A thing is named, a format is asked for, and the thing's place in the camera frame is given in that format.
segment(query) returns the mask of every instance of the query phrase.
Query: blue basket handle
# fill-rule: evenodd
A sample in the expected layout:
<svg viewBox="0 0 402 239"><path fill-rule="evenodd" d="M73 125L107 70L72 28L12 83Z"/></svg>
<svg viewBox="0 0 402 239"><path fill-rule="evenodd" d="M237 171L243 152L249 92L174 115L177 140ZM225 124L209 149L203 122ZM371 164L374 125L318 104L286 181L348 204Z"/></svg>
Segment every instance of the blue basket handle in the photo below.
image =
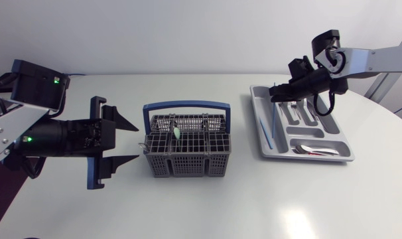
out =
<svg viewBox="0 0 402 239"><path fill-rule="evenodd" d="M161 110L167 108L178 107L199 107L199 108L211 108L226 111L226 133L230 133L230 105L221 102L210 102L205 100L175 100L170 102L158 102L153 104L146 104L143 106L143 121L145 123L145 132L147 135L151 132L151 126L149 124L149 112L151 110Z"/></svg>

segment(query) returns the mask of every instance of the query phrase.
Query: white table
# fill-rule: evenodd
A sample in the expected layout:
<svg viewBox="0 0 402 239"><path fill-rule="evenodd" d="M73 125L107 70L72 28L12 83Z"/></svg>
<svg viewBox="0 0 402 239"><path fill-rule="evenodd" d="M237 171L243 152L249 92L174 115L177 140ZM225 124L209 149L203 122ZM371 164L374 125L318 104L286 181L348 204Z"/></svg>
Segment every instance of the white table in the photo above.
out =
<svg viewBox="0 0 402 239"><path fill-rule="evenodd" d="M333 114L356 156L353 162L262 158L249 86L288 79L73 78L60 119L88 118L90 98L106 97L140 131L119 131L116 148L104 155L141 156L95 191L86 190L86 159L48 159L3 217L0 238L402 238L402 120L347 92L336 97ZM231 105L232 153L224 178L153 178L137 146L145 135L142 107L168 100Z"/></svg>

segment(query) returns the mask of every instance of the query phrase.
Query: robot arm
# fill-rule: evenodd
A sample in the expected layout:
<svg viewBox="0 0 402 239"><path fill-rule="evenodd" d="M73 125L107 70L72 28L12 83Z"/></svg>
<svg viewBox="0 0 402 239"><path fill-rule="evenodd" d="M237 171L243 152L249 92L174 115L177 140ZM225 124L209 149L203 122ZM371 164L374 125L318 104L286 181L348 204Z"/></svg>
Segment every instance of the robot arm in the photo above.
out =
<svg viewBox="0 0 402 239"><path fill-rule="evenodd" d="M318 115L326 116L334 108L335 94L348 89L347 78L368 78L382 72L402 72L402 46L366 50L341 48L337 30L330 30L312 41L314 69L307 56L294 59L289 64L292 79L269 89L272 102L298 101L314 96ZM326 113L316 107L318 94L329 90L330 108Z"/></svg>
<svg viewBox="0 0 402 239"><path fill-rule="evenodd" d="M23 60L14 61L12 72L0 77L0 90L14 84L6 102L16 104L7 110L0 98L0 161L4 166L23 169L33 179L47 157L87 157L88 189L102 189L102 179L138 157L102 157L103 151L115 147L116 129L138 131L115 106L102 106L106 99L91 99L90 119L53 119L64 109L69 77Z"/></svg>

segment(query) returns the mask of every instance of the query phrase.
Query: spoon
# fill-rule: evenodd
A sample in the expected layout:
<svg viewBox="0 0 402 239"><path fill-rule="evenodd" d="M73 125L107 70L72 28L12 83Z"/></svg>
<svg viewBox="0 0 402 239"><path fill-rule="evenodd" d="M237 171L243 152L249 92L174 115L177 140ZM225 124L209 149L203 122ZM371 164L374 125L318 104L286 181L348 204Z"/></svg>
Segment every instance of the spoon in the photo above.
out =
<svg viewBox="0 0 402 239"><path fill-rule="evenodd" d="M295 148L300 152L300 153L325 153L329 155L339 155L339 152L334 149L313 149L309 146L305 145L297 145Z"/></svg>
<svg viewBox="0 0 402 239"><path fill-rule="evenodd" d="M300 152L300 151L297 149L297 147L295 147L295 148L293 149L293 151L294 151L294 153L300 153L300 154L329 156L329 154L327 154L327 153L317 153L317 152L311 153L311 152L307 152L307 151Z"/></svg>
<svg viewBox="0 0 402 239"><path fill-rule="evenodd" d="M180 148L180 140L179 140L180 139L180 129L178 127L174 127L173 133L174 133L174 136L177 139L177 145Z"/></svg>

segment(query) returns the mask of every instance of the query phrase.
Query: white wall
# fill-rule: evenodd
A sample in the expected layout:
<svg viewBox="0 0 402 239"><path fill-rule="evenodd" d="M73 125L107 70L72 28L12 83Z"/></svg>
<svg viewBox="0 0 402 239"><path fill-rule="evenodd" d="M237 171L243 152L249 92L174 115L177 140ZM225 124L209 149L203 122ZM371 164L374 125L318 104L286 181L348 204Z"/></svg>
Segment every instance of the white wall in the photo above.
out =
<svg viewBox="0 0 402 239"><path fill-rule="evenodd" d="M289 73L329 29L346 47L398 45L402 0L0 0L0 75L14 58L84 74Z"/></svg>

